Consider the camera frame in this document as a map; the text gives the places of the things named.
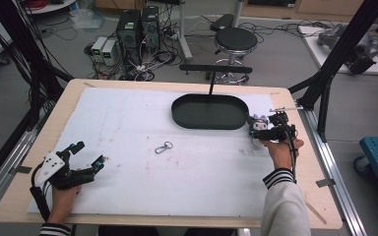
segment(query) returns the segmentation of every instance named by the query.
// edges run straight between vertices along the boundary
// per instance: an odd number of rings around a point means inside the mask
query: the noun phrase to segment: black and white striped cuff
[[[68,236],[70,235],[70,228],[63,224],[43,223],[39,236]]]
[[[263,179],[268,189],[272,186],[279,184],[280,182],[293,182],[292,171],[285,168],[279,168],[270,173]]]

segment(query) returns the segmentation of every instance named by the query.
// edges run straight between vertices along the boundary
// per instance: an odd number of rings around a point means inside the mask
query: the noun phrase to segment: person
[[[295,139],[296,156],[303,141]],[[275,170],[264,178],[268,188],[262,218],[261,235],[311,235],[309,218],[300,188],[293,182],[290,147],[284,142],[260,141],[269,150]],[[81,186],[70,190],[53,188],[53,207],[47,222],[42,224],[40,236],[70,235],[64,223],[73,209]]]

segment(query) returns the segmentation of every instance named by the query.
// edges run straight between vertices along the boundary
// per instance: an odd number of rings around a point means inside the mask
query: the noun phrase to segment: hand
[[[270,141],[260,141],[260,143],[269,149],[269,155],[273,160],[275,169],[292,167],[292,158],[288,140],[279,143],[272,143]],[[302,140],[293,140],[294,148],[296,149],[296,156],[299,156],[299,148],[304,144]]]
[[[76,195],[81,191],[82,185],[68,190],[58,190],[52,187],[53,208],[47,223],[64,224],[75,204]]]

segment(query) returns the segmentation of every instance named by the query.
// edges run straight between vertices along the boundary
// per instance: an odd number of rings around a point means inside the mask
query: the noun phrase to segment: stool
[[[228,59],[220,59],[214,65],[220,62],[227,62],[228,66],[233,66],[234,63],[239,66],[244,66],[240,61],[235,60],[235,56],[245,56],[254,51],[257,47],[257,37],[254,33],[240,28],[225,28],[219,30],[215,37],[215,45],[219,51],[229,54]],[[235,78],[232,73],[225,73],[222,76],[216,77],[216,84],[224,82],[228,84],[238,84],[247,82],[249,80],[248,75],[245,74],[241,79]]]

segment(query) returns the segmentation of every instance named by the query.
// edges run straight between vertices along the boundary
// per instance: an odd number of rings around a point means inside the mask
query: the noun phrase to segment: oval black tray
[[[187,129],[236,130],[245,125],[249,113],[238,97],[189,93],[173,101],[171,114]]]

